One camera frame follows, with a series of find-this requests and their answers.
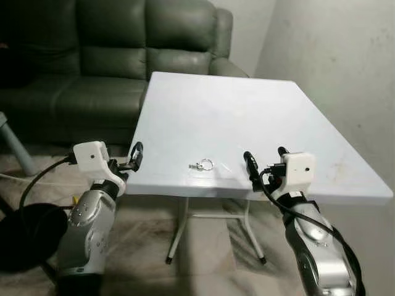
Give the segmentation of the dark green leather sofa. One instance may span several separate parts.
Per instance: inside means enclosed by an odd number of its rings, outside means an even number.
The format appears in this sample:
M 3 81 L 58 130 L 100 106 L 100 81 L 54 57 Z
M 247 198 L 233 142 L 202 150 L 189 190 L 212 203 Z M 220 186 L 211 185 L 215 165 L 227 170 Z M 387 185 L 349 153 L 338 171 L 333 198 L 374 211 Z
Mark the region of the dark green leather sofa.
M 25 144 L 127 146 L 155 72 L 244 77 L 209 0 L 0 0 L 0 112 Z

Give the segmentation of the grey-blue furniture leg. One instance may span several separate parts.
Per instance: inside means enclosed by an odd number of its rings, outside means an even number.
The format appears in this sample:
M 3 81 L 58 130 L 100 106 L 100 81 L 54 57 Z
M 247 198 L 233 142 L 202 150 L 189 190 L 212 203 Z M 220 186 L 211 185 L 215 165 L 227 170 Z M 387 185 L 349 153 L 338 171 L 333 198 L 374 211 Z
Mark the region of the grey-blue furniture leg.
M 23 146 L 22 142 L 20 142 L 19 138 L 9 126 L 8 118 L 2 111 L 0 111 L 0 138 L 8 144 L 12 154 L 16 156 L 18 163 L 27 176 L 39 174 L 40 170 L 32 160 L 25 146 Z

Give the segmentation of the black round stool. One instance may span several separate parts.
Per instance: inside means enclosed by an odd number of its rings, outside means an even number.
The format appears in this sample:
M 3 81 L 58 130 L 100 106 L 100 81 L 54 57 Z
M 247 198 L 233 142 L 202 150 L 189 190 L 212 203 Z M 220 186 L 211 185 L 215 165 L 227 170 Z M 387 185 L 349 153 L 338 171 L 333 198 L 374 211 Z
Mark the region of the black round stool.
M 0 274 L 20 274 L 39 267 L 52 284 L 57 284 L 57 271 L 48 263 L 65 233 L 70 206 L 34 203 L 14 210 L 0 199 Z

